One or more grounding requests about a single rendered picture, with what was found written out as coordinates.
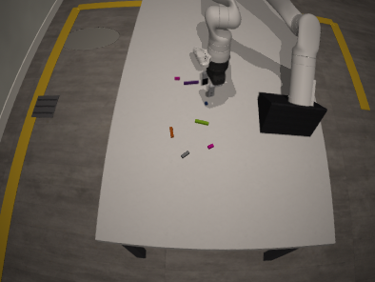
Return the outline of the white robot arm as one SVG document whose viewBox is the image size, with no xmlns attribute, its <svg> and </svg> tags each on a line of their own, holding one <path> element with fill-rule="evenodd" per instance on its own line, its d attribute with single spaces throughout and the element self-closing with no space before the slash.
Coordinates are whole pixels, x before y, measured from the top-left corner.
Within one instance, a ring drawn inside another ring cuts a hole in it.
<svg viewBox="0 0 375 282">
<path fill-rule="evenodd" d="M 212 0 L 223 6 L 210 6 L 205 11 L 209 32 L 208 45 L 223 52 L 230 49 L 231 32 L 241 24 L 235 0 Z M 280 14 L 289 29 L 298 37 L 292 48 L 288 102 L 301 106 L 314 105 L 316 55 L 320 46 L 321 26 L 310 13 L 301 14 L 290 0 L 267 0 Z"/>
</svg>

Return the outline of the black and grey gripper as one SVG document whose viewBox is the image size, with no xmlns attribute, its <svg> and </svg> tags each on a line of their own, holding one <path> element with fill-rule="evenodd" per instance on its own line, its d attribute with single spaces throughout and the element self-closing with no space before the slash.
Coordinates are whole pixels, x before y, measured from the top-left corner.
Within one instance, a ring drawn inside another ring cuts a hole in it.
<svg viewBox="0 0 375 282">
<path fill-rule="evenodd" d="M 207 49 L 194 47 L 193 53 L 202 68 L 207 68 L 202 74 L 202 86 L 207 85 L 208 78 L 211 85 L 208 85 L 207 97 L 214 96 L 216 87 L 223 86 L 226 80 L 226 70 L 230 59 L 230 49 L 219 52 L 212 50 L 209 46 Z M 209 63 L 210 62 L 210 63 Z"/>
</svg>

